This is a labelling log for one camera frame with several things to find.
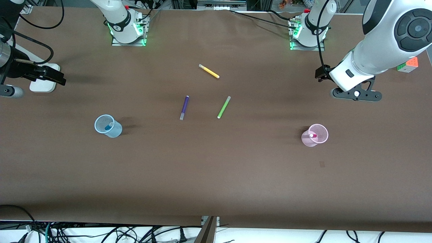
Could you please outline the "purple marker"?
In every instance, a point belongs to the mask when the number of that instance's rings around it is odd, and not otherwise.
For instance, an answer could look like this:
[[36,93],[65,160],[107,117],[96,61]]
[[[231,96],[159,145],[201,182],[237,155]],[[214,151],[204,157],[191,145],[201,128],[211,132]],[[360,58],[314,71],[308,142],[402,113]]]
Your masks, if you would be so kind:
[[188,102],[189,102],[189,96],[185,96],[185,100],[183,102],[183,106],[182,106],[182,111],[180,114],[180,120],[184,120],[184,116],[188,107]]

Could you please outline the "aluminium frame rail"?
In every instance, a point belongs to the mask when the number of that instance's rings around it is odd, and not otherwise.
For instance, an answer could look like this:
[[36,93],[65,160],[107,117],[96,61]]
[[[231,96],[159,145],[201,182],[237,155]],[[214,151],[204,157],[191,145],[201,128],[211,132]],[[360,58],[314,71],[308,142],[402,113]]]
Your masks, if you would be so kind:
[[246,0],[197,0],[197,10],[247,11]]

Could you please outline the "translucent blue plastic cup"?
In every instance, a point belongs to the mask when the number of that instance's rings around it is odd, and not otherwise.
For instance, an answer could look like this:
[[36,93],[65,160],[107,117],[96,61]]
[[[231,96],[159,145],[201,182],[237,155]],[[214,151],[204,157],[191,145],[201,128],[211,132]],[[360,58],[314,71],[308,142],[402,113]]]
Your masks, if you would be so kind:
[[[109,131],[105,131],[105,129],[104,129],[105,126],[111,122],[114,122],[113,128]],[[114,117],[112,117],[111,115],[106,115],[106,114],[97,117],[97,119],[94,122],[94,128],[98,133],[104,134],[104,135],[111,137],[111,138],[118,137],[123,131],[122,125],[119,122],[117,122],[114,119]]]

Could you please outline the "yellow marker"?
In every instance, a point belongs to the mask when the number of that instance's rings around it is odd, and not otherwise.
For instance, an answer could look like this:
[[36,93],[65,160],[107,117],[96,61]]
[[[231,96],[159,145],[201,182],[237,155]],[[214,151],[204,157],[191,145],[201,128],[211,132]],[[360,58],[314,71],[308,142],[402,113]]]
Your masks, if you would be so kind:
[[210,75],[212,75],[214,78],[219,79],[220,76],[218,74],[216,74],[214,71],[210,70],[209,68],[205,67],[202,64],[198,65],[200,69],[204,70],[205,72],[209,73]]

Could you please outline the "rubik's cube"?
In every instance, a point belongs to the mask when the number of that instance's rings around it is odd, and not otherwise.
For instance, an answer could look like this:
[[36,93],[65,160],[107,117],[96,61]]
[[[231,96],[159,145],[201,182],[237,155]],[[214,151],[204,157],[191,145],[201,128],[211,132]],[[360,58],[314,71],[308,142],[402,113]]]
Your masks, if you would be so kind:
[[398,65],[397,71],[404,72],[404,73],[410,73],[411,71],[415,70],[418,66],[419,66],[418,58],[413,57],[410,60],[408,60],[407,62],[405,62],[401,65]]

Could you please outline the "white rounded box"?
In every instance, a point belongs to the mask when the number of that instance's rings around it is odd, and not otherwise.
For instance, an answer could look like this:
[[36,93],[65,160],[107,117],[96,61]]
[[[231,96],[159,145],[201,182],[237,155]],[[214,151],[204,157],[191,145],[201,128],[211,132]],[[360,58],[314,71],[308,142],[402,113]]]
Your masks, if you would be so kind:
[[[57,71],[61,70],[61,67],[56,63],[46,63],[44,65],[40,66],[49,66]],[[57,83],[48,81],[48,80],[42,80],[37,79],[36,81],[31,81],[29,89],[31,92],[43,92],[43,93],[50,93],[53,92]]]

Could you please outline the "metal table post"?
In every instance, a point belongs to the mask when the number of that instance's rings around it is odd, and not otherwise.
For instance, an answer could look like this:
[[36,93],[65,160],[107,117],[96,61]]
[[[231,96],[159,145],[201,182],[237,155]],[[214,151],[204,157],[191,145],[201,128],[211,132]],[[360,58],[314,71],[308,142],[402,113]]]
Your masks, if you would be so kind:
[[204,216],[204,225],[193,243],[214,243],[217,227],[220,226],[219,216]]

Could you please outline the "green marker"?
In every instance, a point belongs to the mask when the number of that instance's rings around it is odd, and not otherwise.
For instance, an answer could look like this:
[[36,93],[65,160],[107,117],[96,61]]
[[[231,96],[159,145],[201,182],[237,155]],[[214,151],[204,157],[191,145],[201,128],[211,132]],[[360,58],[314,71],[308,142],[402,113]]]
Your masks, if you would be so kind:
[[228,96],[228,97],[226,98],[224,104],[222,105],[221,110],[219,111],[219,113],[218,113],[218,115],[217,115],[217,119],[220,119],[220,118],[222,117],[222,115],[224,114],[225,109],[227,108],[227,106],[228,106],[230,100],[231,100],[231,96]]

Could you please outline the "translucent pink plastic cup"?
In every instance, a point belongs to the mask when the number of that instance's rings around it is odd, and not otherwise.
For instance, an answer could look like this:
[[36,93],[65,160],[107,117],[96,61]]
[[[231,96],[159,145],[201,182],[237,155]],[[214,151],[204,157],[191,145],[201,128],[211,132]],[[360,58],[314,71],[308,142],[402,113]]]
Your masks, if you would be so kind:
[[[317,134],[318,137],[310,138],[309,134]],[[314,147],[318,144],[323,144],[328,140],[329,132],[327,128],[321,124],[313,124],[301,135],[301,141],[305,146]]]

